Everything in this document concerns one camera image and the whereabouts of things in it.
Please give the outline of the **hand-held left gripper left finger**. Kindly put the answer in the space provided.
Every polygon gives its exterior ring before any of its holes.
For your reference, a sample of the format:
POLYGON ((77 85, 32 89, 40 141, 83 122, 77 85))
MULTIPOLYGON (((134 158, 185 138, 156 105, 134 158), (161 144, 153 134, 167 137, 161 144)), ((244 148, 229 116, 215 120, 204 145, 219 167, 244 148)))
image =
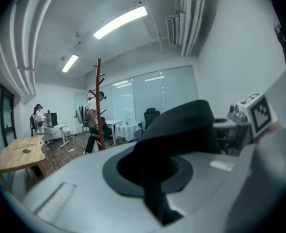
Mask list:
POLYGON ((250 175, 254 146, 240 156, 193 152, 175 157, 192 176, 180 191, 167 194, 182 218, 167 226, 142 198, 121 195, 104 179, 103 168, 128 154, 129 143, 79 157, 37 184, 13 210, 36 233, 223 233, 243 183, 250 175))

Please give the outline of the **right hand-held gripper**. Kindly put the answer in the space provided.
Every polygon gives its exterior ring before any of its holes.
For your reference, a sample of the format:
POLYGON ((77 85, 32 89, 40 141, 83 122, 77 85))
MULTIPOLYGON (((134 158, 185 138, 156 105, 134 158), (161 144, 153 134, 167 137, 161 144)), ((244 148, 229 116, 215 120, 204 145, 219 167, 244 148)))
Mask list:
POLYGON ((230 105, 227 117, 237 125, 244 145, 258 140, 273 122, 271 107, 264 93, 252 93, 230 105))

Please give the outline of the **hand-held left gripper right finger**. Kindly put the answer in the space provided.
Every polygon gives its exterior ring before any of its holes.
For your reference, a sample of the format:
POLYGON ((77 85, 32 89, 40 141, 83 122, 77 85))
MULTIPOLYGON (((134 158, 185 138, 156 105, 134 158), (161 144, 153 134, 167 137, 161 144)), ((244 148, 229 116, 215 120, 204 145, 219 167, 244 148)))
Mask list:
POLYGON ((232 233, 286 233, 286 69, 269 89, 280 129, 260 139, 230 211, 232 233))

